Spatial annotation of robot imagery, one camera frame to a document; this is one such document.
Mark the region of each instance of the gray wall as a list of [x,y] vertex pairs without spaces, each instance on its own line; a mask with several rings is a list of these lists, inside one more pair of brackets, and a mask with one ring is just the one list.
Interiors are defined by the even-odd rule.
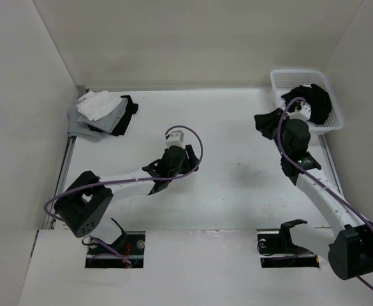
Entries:
[[373,220],[373,0],[364,0],[324,70],[344,129],[328,135],[346,198]]
[[22,290],[77,92],[31,0],[0,0],[0,306]]
[[362,0],[34,0],[76,84],[270,86],[322,69]]

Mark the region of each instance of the gray cloth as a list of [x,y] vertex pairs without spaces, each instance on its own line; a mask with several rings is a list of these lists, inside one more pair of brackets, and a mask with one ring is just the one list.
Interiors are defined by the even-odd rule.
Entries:
[[79,113],[77,110],[77,105],[79,103],[79,101],[75,101],[67,111],[69,136],[80,136],[92,142],[99,142],[104,137],[103,133],[91,131],[87,124],[77,122],[77,119],[81,116],[81,113]]
[[94,126],[106,133],[111,133],[118,122],[121,120],[122,116],[125,114],[125,109],[127,107],[128,100],[123,98],[119,106],[117,106],[110,115],[107,115],[99,120],[92,121],[84,115],[80,115],[77,122],[85,123],[90,126]]

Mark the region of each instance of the folded clothing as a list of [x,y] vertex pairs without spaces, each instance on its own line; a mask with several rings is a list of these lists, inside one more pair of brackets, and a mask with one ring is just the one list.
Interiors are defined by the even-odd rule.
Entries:
[[78,112],[94,121],[112,113],[122,101],[116,92],[88,92],[84,96],[86,99],[77,105]]
[[[133,102],[131,96],[125,95],[125,96],[121,96],[121,98],[127,100],[127,106],[125,107],[124,115],[122,115],[121,119],[118,120],[118,122],[116,123],[114,128],[111,130],[111,132],[108,133],[114,136],[120,136],[120,135],[125,134],[132,116],[136,114],[138,111],[138,104]],[[90,130],[102,132],[101,129],[94,127],[94,126],[90,126]]]
[[121,120],[122,116],[125,114],[127,103],[128,100],[126,98],[123,98],[120,105],[115,108],[115,110],[113,110],[109,115],[101,118],[100,120],[92,121],[86,116],[81,115],[77,119],[77,122],[82,122],[94,128],[98,128],[105,133],[111,133],[118,122]]
[[[315,124],[324,124],[332,111],[332,103],[329,94],[316,84],[309,86],[295,87],[281,98],[285,99],[286,105],[294,98],[303,97],[311,106],[311,117],[309,121]],[[294,112],[296,105],[289,108],[289,112]]]
[[69,136],[81,136],[92,142],[99,142],[103,137],[104,133],[99,131],[91,131],[89,126],[83,122],[77,122],[77,119],[81,116],[78,112],[77,105],[80,101],[74,102],[74,104],[67,111],[68,118],[68,135]]

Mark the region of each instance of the plastic basket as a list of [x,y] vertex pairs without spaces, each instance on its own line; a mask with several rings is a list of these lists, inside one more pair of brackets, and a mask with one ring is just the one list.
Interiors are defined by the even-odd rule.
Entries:
[[285,107],[285,100],[281,99],[281,96],[300,85],[317,84],[327,91],[332,102],[332,111],[322,125],[307,122],[311,134],[323,135],[326,132],[343,128],[344,119],[337,98],[333,94],[332,88],[322,72],[307,69],[278,69],[270,73],[270,78],[273,86],[275,105],[279,108]]

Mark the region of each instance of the white cloth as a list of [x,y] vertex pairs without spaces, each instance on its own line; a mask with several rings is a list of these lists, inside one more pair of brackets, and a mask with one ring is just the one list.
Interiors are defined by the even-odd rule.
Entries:
[[93,121],[109,115],[122,101],[117,92],[108,91],[88,92],[81,98],[86,99],[77,105],[78,112]]

